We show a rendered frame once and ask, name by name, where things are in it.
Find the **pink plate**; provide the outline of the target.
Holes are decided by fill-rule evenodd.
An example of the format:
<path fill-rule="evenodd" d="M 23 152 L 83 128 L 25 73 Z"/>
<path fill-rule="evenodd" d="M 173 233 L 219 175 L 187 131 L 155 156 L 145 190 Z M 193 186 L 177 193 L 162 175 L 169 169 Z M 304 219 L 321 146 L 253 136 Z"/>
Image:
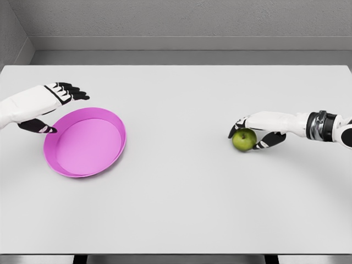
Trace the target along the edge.
<path fill-rule="evenodd" d="M 57 132 L 43 143 L 46 162 L 55 172 L 83 178 L 102 172 L 122 154 L 127 141 L 123 121 L 97 107 L 72 111 L 56 121 Z"/>

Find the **green apple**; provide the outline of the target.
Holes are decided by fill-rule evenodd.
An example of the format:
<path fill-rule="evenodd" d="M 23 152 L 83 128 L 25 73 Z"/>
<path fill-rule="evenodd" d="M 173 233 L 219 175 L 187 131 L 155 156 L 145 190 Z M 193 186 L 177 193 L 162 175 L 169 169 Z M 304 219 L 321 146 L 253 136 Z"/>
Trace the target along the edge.
<path fill-rule="evenodd" d="M 257 136 L 253 130 L 242 128 L 234 133 L 232 143 L 237 150 L 245 152 L 256 145 Z"/>

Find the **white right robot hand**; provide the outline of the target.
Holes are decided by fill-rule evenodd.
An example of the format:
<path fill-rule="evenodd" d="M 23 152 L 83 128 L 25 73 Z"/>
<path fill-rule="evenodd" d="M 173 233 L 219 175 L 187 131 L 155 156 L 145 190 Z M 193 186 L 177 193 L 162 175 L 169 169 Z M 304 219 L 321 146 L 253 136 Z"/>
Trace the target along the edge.
<path fill-rule="evenodd" d="M 235 132 L 242 128 L 269 131 L 269 134 L 252 148 L 253 150 L 266 149 L 282 143 L 286 139 L 286 133 L 294 131 L 295 125 L 297 123 L 294 115 L 262 111 L 239 119 L 233 125 L 228 138 L 231 139 Z"/>

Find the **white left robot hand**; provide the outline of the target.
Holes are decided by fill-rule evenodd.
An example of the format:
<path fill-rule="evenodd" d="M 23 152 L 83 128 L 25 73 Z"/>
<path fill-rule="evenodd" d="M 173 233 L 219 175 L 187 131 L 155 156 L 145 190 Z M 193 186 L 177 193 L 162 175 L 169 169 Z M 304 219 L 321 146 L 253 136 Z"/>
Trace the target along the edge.
<path fill-rule="evenodd" d="M 54 134 L 57 129 L 37 117 L 51 113 L 71 101 L 89 100 L 86 92 L 66 82 L 38 85 L 9 98 L 11 121 L 38 134 Z"/>

